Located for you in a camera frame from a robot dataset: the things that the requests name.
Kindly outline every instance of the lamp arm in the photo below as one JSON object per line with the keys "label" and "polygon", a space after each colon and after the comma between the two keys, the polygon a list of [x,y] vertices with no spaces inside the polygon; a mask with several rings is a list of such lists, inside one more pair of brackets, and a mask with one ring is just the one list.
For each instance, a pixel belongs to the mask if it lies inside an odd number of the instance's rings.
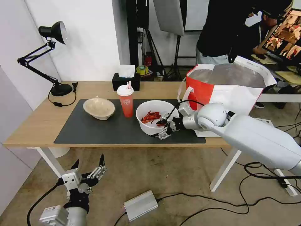
{"label": "lamp arm", "polygon": [[[38,55],[34,55],[34,56],[31,56],[32,54],[36,53],[37,51],[43,49],[44,47],[46,46],[49,46],[50,49],[46,50],[45,52],[41,53],[41,54],[38,54]],[[18,59],[18,63],[26,68],[28,68],[29,70],[33,71],[34,73],[42,76],[43,78],[47,79],[48,81],[52,82],[53,84],[57,84],[59,83],[58,82],[58,79],[53,79],[52,77],[50,77],[49,75],[39,71],[38,69],[34,68],[33,66],[30,66],[29,63],[34,61],[35,59],[45,55],[46,53],[52,51],[53,49],[55,48],[55,42],[54,41],[49,41],[47,42],[45,45],[39,47],[38,49],[32,51],[31,53],[25,55],[24,57],[21,57]]]}

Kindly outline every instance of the black desk lamp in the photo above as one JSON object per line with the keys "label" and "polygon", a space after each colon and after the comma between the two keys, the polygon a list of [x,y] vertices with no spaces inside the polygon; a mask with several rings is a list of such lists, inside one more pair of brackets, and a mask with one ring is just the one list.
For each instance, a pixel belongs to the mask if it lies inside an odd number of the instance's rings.
{"label": "black desk lamp", "polygon": [[[55,42],[52,40],[52,38],[55,38],[57,41],[59,41],[62,44],[66,44],[67,42],[67,32],[65,25],[62,21],[56,22],[52,27],[39,27],[39,33],[41,36],[45,37],[47,42],[45,45],[41,46],[40,48],[34,50],[33,52],[27,54],[24,57],[21,57],[18,59],[18,63],[22,66],[28,68],[29,70],[37,73],[38,75],[42,76],[43,78],[47,79],[48,81],[51,81],[53,83],[53,87],[51,89],[51,94],[53,96],[64,96],[67,95],[72,91],[72,87],[68,84],[61,84],[57,78],[51,77],[47,74],[42,73],[41,71],[37,70],[36,68],[29,65],[30,62],[34,61],[35,59],[43,56],[44,54],[50,52],[51,50],[54,50],[55,48]],[[50,49],[46,50],[45,52],[33,55],[37,51],[43,49],[44,47],[49,46]]]}

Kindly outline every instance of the gray pants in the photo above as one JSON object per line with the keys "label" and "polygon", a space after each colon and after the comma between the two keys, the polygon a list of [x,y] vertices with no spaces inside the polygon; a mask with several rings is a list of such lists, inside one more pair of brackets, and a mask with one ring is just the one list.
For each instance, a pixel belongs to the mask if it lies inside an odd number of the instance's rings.
{"label": "gray pants", "polygon": [[227,55],[222,55],[217,57],[203,56],[203,54],[198,50],[198,47],[195,48],[195,52],[196,52],[196,58],[195,58],[196,65],[203,64],[203,63],[214,64],[214,65],[229,63]]}

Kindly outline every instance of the lamp base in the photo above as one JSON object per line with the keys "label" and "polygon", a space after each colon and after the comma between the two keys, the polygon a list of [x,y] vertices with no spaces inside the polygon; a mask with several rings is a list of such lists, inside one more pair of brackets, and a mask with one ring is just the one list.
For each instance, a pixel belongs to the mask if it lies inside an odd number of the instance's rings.
{"label": "lamp base", "polygon": [[51,89],[51,94],[53,96],[65,96],[71,92],[72,87],[69,84],[56,83]]}

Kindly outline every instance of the wooden table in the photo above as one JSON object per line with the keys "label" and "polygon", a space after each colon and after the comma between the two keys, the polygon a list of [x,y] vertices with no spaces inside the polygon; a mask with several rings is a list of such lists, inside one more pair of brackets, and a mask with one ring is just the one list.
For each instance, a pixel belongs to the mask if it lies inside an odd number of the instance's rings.
{"label": "wooden table", "polygon": [[[176,99],[177,90],[181,82],[141,82],[140,91],[134,92],[134,99]],[[64,107],[56,107],[46,98],[40,106],[25,120],[22,125],[4,142],[5,146],[19,146],[37,149],[45,161],[58,177],[65,171],[55,159],[49,147],[70,148],[70,147],[191,147],[191,148],[219,148],[229,147],[220,137],[208,137],[206,143],[191,144],[55,144],[53,143],[68,117],[80,99],[89,99],[99,96],[105,99],[118,99],[113,91],[111,82],[79,82],[77,87],[77,99],[74,104]],[[71,103],[74,93],[63,97],[50,97],[52,101],[62,104]],[[239,155],[229,157],[220,169],[216,178],[210,185],[215,190],[225,177],[231,166]]]}

